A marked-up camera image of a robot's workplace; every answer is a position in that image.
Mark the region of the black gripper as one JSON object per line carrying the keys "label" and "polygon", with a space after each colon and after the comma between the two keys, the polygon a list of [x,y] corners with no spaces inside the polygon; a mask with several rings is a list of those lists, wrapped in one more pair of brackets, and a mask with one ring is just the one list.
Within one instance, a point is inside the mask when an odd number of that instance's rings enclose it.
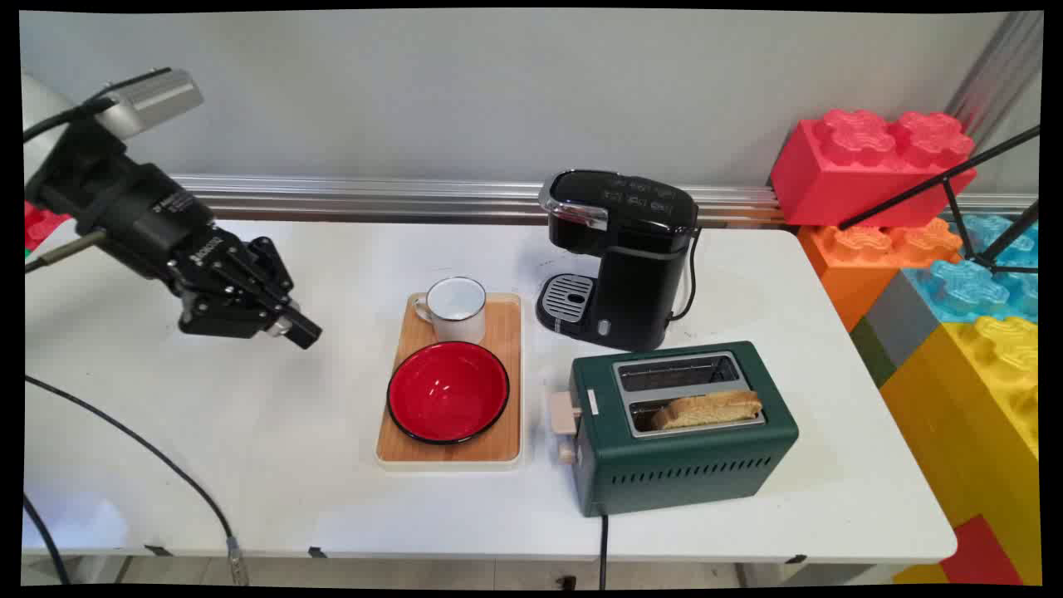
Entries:
{"label": "black gripper", "polygon": [[126,150],[98,122],[68,125],[29,180],[26,200],[71,216],[77,234],[104,230],[105,253],[178,294],[183,334],[265,332],[311,348],[322,328],[293,298],[296,284],[271,239],[236,241],[216,228],[208,205],[156,165],[130,159]]}

